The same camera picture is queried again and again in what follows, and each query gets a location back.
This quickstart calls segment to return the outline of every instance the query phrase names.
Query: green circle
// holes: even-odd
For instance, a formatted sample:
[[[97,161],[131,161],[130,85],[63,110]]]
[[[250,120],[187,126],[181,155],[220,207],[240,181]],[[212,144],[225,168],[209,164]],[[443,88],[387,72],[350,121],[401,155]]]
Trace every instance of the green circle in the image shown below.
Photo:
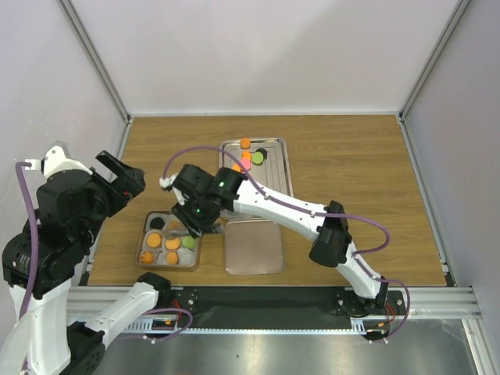
[[[264,161],[264,155],[261,152],[254,152],[252,154],[252,163],[256,166],[260,166]]]
[[[196,240],[191,236],[186,236],[182,239],[182,246],[192,250],[196,246]]]

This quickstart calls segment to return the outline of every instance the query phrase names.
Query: wood surface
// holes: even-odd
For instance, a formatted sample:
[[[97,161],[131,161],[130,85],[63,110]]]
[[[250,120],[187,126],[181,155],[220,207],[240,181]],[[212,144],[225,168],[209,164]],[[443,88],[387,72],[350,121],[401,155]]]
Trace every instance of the wood surface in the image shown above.
[[[218,146],[242,137],[283,137],[287,142],[296,198],[341,202],[347,213],[367,216],[391,232],[388,248],[366,256],[386,278],[409,285],[443,285],[427,216],[401,132],[394,116],[207,116],[136,118],[123,161],[145,171],[147,187],[122,212],[105,222],[89,284],[130,285],[145,270],[134,262],[145,214],[170,209],[172,193],[159,178],[167,160],[184,148]],[[173,162],[169,175],[192,163],[215,173],[216,152],[191,152]],[[350,220],[358,249],[384,240],[375,227]],[[223,235],[206,235],[195,272],[157,273],[178,285],[346,285],[335,270],[313,263],[311,243],[283,228],[285,270],[230,276],[224,269]]]

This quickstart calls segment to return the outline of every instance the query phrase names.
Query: metal floor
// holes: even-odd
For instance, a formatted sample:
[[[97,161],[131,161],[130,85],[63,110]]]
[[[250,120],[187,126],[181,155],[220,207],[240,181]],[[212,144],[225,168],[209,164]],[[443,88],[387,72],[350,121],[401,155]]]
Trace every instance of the metal floor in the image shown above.
[[[410,320],[389,341],[360,336],[181,334],[111,344],[104,374],[478,374],[461,320]]]

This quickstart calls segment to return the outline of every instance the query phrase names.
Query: wooden table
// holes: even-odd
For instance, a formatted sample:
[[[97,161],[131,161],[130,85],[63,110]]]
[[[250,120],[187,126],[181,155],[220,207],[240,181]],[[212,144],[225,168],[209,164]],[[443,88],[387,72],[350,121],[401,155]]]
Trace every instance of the wooden table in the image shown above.
[[[175,198],[159,188],[166,161],[196,145],[219,145],[242,137],[283,137],[288,146],[295,197],[341,202],[347,213],[385,225],[391,245],[366,260],[387,278],[410,285],[443,285],[445,279],[413,169],[394,116],[221,116],[136,118],[123,161],[145,170],[146,190],[105,222],[89,284],[130,285],[144,270],[134,262],[145,214],[170,209]],[[170,170],[192,163],[215,173],[215,152],[192,152]],[[375,227],[350,220],[357,248],[384,240]],[[345,285],[330,268],[309,260],[311,243],[283,228],[285,270],[258,276],[230,276],[224,270],[223,235],[206,235],[195,272],[160,271],[183,285]]]

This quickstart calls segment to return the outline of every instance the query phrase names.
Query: purple cable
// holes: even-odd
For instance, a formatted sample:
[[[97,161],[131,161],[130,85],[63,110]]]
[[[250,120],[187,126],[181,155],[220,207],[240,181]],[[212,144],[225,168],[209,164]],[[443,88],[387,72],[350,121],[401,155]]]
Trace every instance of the purple cable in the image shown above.
[[[222,154],[224,154],[225,156],[227,156],[228,158],[230,158],[231,160],[233,160],[236,164],[238,164],[238,166],[241,168],[241,170],[243,171],[243,173],[245,173],[245,175],[247,176],[248,180],[252,183],[252,185],[255,187],[255,189],[260,194],[266,195],[266,192],[259,186],[259,184],[257,183],[257,181],[254,180],[254,178],[250,175],[249,171],[243,166],[243,164],[241,164],[241,162],[238,159],[236,159],[236,157],[234,157],[232,154],[230,154],[226,150],[223,150],[223,149],[215,147],[215,146],[209,146],[209,145],[195,146],[195,147],[186,148],[186,149],[184,149],[182,151],[179,151],[176,154],[174,154],[170,158],[170,160],[167,162],[167,164],[165,166],[165,169],[163,170],[163,178],[164,179],[166,178],[166,174],[167,174],[170,166],[172,165],[172,162],[176,158],[178,158],[179,156],[181,156],[181,155],[183,155],[183,154],[185,154],[187,152],[199,151],[199,150],[213,150],[213,151],[218,151],[218,152],[221,152]],[[287,207],[289,209],[294,209],[295,211],[299,211],[300,213],[305,213],[307,215],[311,215],[311,213],[312,213],[312,211],[309,210],[309,209],[303,209],[302,207],[298,207],[296,205],[292,205],[291,203],[283,202],[280,199],[274,198],[273,196],[269,196],[268,199],[271,200],[274,203],[277,203],[278,205],[282,205],[282,206]],[[358,251],[352,253],[352,257],[361,266],[361,269],[371,279],[374,279],[375,281],[380,281],[381,283],[388,283],[388,284],[390,284],[390,283],[396,283],[396,284],[401,285],[403,287],[403,289],[405,289],[406,300],[407,300],[406,313],[405,313],[405,315],[403,317],[402,322],[398,325],[398,327],[394,331],[392,331],[386,337],[386,338],[389,338],[390,336],[392,336],[393,334],[395,334],[406,323],[406,320],[408,319],[409,307],[410,307],[409,289],[400,280],[396,280],[396,279],[380,279],[380,278],[374,277],[373,274],[355,257],[356,255],[359,255],[359,254],[368,254],[368,253],[371,253],[371,252],[379,252],[380,250],[383,250],[384,248],[386,248],[389,245],[389,242],[391,241],[391,234],[389,233],[388,229],[386,227],[384,227],[382,224],[377,223],[376,221],[373,221],[371,219],[368,219],[366,217],[359,216],[359,215],[352,215],[352,214],[348,214],[348,213],[330,213],[330,212],[316,212],[315,215],[319,216],[319,217],[345,218],[345,219],[353,219],[353,220],[363,221],[365,223],[374,225],[375,227],[379,228],[380,230],[382,230],[385,233],[385,241],[384,241],[384,243],[382,245],[377,246],[376,248],[368,248],[366,250],[358,250]]]
[[[28,284],[26,286],[26,292],[24,293],[23,303],[21,304],[19,319],[21,319],[26,311],[28,310],[28,305],[30,304],[31,293],[33,292],[34,281],[37,278],[37,265],[38,265],[38,227],[37,227],[37,217],[34,213],[33,202],[31,201],[30,191],[24,178],[23,167],[31,166],[30,162],[17,162],[16,163],[16,175],[19,181],[19,187],[21,189],[21,194],[23,195],[24,205],[28,212],[28,221],[30,223],[31,232],[31,261],[30,261],[30,274],[28,276]]]
[[[193,315],[189,311],[187,311],[186,309],[178,309],[176,307],[169,307],[167,309],[153,309],[153,310],[146,311],[142,315],[156,314],[156,313],[183,313],[189,317],[189,322],[187,322],[187,324],[184,327],[173,332],[172,334],[169,334],[168,336],[154,339],[154,342],[162,342],[162,341],[170,340],[171,338],[175,338],[176,336],[178,336],[179,334],[184,332],[186,329],[188,329],[193,324]],[[126,336],[126,337],[117,338],[113,342],[128,340],[129,338],[142,338],[142,337],[138,337],[137,335]]]

